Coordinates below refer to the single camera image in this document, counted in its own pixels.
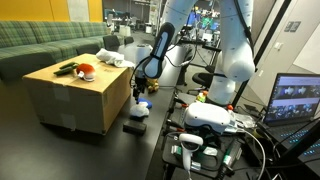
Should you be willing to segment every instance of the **cardboard box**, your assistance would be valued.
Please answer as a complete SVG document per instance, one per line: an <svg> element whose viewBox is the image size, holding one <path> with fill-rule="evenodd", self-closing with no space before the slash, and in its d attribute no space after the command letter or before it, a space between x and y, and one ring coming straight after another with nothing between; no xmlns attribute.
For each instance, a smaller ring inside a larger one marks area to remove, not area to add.
<svg viewBox="0 0 320 180"><path fill-rule="evenodd" d="M59 67L77 62L91 64L95 80L75 73L56 76ZM130 68L107 65L95 55L84 54L23 77L36 114L42 123L104 134L130 96Z"/></svg>

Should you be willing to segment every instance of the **green sofa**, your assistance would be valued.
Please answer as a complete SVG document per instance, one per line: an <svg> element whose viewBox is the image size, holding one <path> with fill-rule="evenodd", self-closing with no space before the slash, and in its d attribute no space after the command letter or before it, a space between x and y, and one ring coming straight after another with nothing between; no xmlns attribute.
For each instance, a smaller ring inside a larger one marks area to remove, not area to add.
<svg viewBox="0 0 320 180"><path fill-rule="evenodd" d="M61 62L77 56L76 48L81 45L104 47L102 37L109 34L105 22L0 21L0 61L50 53L55 62Z"/></svg>

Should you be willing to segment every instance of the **monitor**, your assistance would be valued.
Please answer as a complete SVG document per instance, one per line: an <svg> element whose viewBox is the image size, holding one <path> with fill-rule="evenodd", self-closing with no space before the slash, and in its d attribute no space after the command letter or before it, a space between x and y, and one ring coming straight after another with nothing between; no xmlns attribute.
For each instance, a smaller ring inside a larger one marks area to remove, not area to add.
<svg viewBox="0 0 320 180"><path fill-rule="evenodd" d="M278 73L264 121L305 121L315 115L319 100L320 75Z"/></svg>

